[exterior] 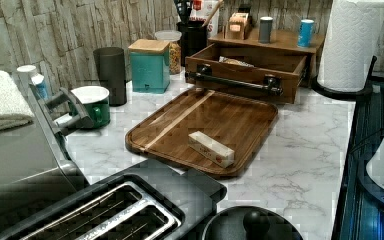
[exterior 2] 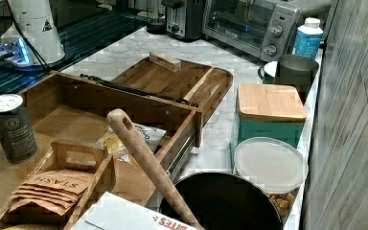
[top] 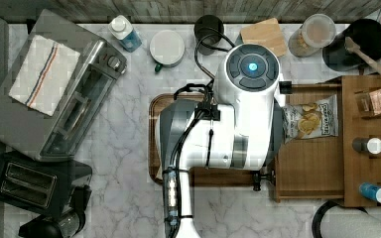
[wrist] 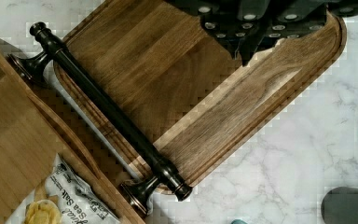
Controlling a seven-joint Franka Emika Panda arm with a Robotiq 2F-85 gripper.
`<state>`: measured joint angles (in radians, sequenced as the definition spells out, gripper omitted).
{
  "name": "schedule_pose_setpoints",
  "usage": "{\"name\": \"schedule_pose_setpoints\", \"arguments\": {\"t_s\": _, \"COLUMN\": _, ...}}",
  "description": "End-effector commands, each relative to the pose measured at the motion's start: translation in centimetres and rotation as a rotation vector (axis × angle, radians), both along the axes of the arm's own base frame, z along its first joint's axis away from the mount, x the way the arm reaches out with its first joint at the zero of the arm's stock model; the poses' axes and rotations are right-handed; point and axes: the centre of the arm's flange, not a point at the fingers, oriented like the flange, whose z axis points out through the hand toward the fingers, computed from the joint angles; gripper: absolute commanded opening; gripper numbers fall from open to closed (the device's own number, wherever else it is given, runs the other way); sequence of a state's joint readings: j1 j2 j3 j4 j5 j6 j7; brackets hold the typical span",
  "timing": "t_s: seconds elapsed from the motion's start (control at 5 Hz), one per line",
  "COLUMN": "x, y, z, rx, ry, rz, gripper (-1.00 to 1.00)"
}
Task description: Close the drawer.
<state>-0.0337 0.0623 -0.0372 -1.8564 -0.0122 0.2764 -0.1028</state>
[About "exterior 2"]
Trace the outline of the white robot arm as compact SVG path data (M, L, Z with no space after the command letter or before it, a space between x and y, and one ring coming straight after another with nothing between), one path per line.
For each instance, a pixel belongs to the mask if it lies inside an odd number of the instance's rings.
M8 62L19 67L52 64L65 57L54 24L49 0L8 0L14 20L1 36L3 42L15 42L18 55Z

